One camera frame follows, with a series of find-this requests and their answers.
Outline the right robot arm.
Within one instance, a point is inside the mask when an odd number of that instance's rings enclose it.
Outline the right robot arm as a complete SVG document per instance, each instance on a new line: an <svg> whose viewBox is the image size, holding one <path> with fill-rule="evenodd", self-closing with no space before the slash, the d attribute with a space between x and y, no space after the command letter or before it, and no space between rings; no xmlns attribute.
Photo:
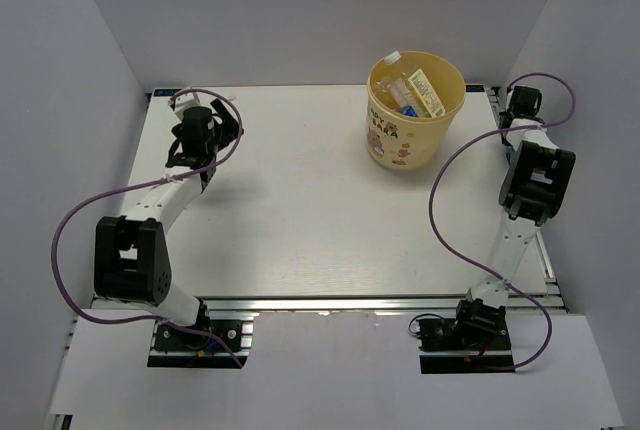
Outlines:
<svg viewBox="0 0 640 430"><path fill-rule="evenodd" d="M497 274L470 288L458 305L451 334L466 349L486 339L487 326L504 320L507 285L540 227L559 212L576 161L573 152L548 137L537 117L541 103L539 90L515 86L507 91L506 109L500 113L499 127L507 131L502 143L511 156L499 192L503 214L486 263Z"/></svg>

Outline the blue label water bottle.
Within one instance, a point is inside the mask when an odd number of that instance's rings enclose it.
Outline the blue label water bottle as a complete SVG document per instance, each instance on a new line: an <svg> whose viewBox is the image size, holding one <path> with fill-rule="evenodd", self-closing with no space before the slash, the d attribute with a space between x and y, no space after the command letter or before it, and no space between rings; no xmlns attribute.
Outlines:
<svg viewBox="0 0 640 430"><path fill-rule="evenodd" d="M412 117L412 118L419 118L420 117L420 115L414 110L414 108L411 105L403 106L403 107L399 108L397 110L397 112L399 114L407 116L407 117Z"/></svg>

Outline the blue label bottle off table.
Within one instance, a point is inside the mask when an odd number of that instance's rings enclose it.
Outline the blue label bottle off table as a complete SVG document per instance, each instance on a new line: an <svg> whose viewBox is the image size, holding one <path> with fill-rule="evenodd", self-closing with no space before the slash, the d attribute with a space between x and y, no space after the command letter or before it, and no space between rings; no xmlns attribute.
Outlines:
<svg viewBox="0 0 640 430"><path fill-rule="evenodd" d="M516 150L513 147L507 147L505 149L506 160L509 164L512 163L512 160L515 158Z"/></svg>

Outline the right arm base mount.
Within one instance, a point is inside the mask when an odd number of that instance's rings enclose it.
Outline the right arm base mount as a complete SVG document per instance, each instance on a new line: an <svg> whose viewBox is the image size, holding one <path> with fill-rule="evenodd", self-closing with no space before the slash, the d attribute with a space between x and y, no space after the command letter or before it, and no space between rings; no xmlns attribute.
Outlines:
<svg viewBox="0 0 640 430"><path fill-rule="evenodd" d="M408 333L419 341L424 375L513 373L515 363L506 326L506 309L463 299L456 314L415 316Z"/></svg>

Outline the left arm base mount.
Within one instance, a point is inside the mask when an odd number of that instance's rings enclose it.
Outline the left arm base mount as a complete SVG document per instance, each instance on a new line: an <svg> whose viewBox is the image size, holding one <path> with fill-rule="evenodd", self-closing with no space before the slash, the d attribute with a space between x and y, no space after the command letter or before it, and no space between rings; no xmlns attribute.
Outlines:
<svg viewBox="0 0 640 430"><path fill-rule="evenodd" d="M240 362L210 337L180 332L166 324L154 328L147 358L149 368L239 370L252 345L253 316L214 312L208 332L216 335Z"/></svg>

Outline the clear white cap bottle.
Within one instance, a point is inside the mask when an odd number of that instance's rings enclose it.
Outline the clear white cap bottle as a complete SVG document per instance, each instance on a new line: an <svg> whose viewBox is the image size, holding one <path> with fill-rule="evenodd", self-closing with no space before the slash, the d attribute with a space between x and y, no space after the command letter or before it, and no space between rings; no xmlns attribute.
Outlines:
<svg viewBox="0 0 640 430"><path fill-rule="evenodd" d="M386 70L380 85L394 101L396 111L411 105L420 115L419 118L430 119L445 115L443 103L419 66L399 51L387 55L383 62Z"/></svg>

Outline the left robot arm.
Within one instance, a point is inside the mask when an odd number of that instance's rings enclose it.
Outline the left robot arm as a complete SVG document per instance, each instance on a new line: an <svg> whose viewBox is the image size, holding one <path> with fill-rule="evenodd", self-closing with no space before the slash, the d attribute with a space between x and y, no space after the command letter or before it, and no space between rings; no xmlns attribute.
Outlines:
<svg viewBox="0 0 640 430"><path fill-rule="evenodd" d="M94 290L133 304L177 326L177 337L199 349L211 337L203 304L173 281L166 237L181 213L211 182L218 153L242 135L240 122L218 97L209 105L186 95L173 99L178 123L165 177L133 207L96 225Z"/></svg>

